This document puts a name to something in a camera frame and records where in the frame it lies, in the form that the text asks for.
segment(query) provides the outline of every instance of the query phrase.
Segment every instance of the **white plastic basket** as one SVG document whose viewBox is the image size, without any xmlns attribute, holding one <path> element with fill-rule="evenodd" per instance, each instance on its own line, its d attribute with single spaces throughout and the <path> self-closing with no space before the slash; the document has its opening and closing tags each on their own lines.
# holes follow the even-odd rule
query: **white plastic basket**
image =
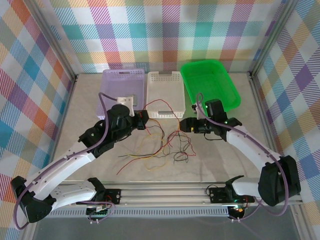
<svg viewBox="0 0 320 240">
<path fill-rule="evenodd" d="M 146 103 L 162 99 L 166 101 L 173 113 L 181 119 L 186 111 L 184 81 L 179 71 L 172 74 L 159 74 L 158 71 L 148 73 Z M 175 115 L 163 101 L 155 101 L 146 106 L 149 118 L 172 119 Z"/>
</svg>

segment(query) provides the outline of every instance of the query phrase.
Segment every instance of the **plastic basket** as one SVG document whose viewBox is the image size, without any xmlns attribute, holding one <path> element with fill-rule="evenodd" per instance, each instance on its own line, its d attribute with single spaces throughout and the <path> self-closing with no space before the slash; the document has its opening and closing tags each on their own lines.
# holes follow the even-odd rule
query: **plastic basket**
<svg viewBox="0 0 320 240">
<path fill-rule="evenodd" d="M 166 101 L 173 110 L 173 113 L 182 118 L 186 111 L 185 89 L 179 71 L 172 74 L 159 74 L 158 71 L 148 73 L 146 88 L 146 103 L 162 99 Z M 146 106 L 149 118 L 152 119 L 172 119 L 175 115 L 167 104 L 162 101 L 155 101 Z"/>
<path fill-rule="evenodd" d="M 145 102 L 145 70 L 144 69 L 117 69 L 104 70 L 100 92 L 110 97 L 127 97 L 134 95 L 136 105 L 133 106 L 135 111 L 142 110 Z M 103 98 L 106 109 L 109 110 L 116 104 L 107 98 Z M 105 119 L 104 110 L 99 101 L 96 109 L 96 115 L 99 119 Z"/>
<path fill-rule="evenodd" d="M 225 67 L 217 60 L 203 60 L 187 63 L 181 67 L 181 75 L 191 99 L 196 103 L 198 93 L 202 93 L 202 106 L 207 114 L 205 102 L 219 99 L 224 111 L 229 112 L 241 103 L 239 93 Z"/>
</svg>

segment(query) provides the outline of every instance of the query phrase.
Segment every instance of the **purple basket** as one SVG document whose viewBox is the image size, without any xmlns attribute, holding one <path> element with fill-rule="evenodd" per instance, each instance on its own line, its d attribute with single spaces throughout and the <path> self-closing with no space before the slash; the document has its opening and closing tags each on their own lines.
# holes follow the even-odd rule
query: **purple basket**
<svg viewBox="0 0 320 240">
<path fill-rule="evenodd" d="M 104 70 L 102 73 L 102 82 L 100 92 L 110 97 L 127 97 L 135 95 L 137 97 L 134 110 L 142 110 L 145 101 L 145 70 L 144 69 L 117 69 Z M 104 99 L 106 109 L 109 110 L 116 104 L 107 98 Z M 105 119 L 104 110 L 99 101 L 96 109 L 96 115 L 100 119 Z"/>
</svg>

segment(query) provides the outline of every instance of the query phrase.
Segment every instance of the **plaid wall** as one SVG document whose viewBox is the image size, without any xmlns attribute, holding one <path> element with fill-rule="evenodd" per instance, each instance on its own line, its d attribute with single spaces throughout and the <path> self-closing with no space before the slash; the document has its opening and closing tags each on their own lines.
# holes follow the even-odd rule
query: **plaid wall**
<svg viewBox="0 0 320 240">
<path fill-rule="evenodd" d="M 301 196 L 320 239 L 320 0 L 300 0 L 258 74 L 276 144 L 297 160 Z"/>
<path fill-rule="evenodd" d="M 247 72 L 285 0 L 38 0 L 76 72 L 176 71 L 218 59 Z"/>
<path fill-rule="evenodd" d="M 23 0 L 0 6 L 0 240 L 15 240 L 10 181 L 48 163 L 71 79 Z"/>
</svg>

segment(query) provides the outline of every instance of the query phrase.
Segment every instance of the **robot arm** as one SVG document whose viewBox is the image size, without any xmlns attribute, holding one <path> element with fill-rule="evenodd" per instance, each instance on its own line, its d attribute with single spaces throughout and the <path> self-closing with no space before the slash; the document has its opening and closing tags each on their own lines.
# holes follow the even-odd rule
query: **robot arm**
<svg viewBox="0 0 320 240">
<path fill-rule="evenodd" d="M 229 201 L 234 202 L 239 196 L 262 198 L 269 206 L 285 200 L 285 183 L 283 176 L 274 160 L 282 167 L 287 183 L 289 198 L 301 191 L 296 161 L 291 156 L 281 156 L 255 139 L 242 123 L 236 118 L 228 118 L 220 100 L 205 103 L 207 119 L 189 117 L 180 122 L 180 129 L 186 133 L 209 134 L 214 132 L 225 142 L 239 149 L 260 172 L 260 178 L 250 178 L 243 175 L 228 180 L 224 193 Z"/>
<path fill-rule="evenodd" d="M 144 130 L 149 117 L 146 110 L 133 112 L 128 104 L 116 104 L 107 111 L 107 135 L 101 144 L 89 151 L 75 155 L 57 164 L 53 161 L 34 175 L 24 179 L 21 176 L 11 181 L 11 186 L 16 199 L 21 197 L 18 215 L 23 212 L 29 223 L 35 223 L 47 216 L 52 210 L 81 201 L 105 201 L 105 188 L 97 178 L 89 178 L 79 184 L 59 186 L 59 184 L 82 166 L 94 161 L 104 152 L 112 149 L 116 142 L 131 135 L 135 129 Z M 105 120 L 98 121 L 79 137 L 76 142 L 62 157 L 70 156 L 98 143 L 105 132 Z M 31 187 L 21 196 L 27 186 Z"/>
</svg>

